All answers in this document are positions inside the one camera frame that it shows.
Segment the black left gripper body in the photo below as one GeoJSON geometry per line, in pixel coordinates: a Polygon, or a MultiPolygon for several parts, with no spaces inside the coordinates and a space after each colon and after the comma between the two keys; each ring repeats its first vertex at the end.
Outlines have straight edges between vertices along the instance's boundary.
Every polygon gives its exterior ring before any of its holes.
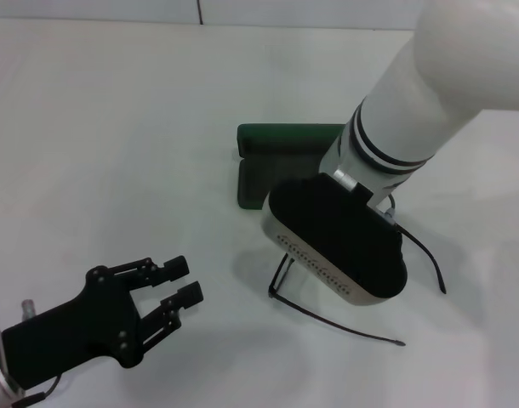
{"type": "Polygon", "coordinates": [[[98,357],[131,368],[144,358],[140,315],[121,276],[108,269],[86,275],[72,300],[2,333],[13,378],[52,378],[98,357]]]}

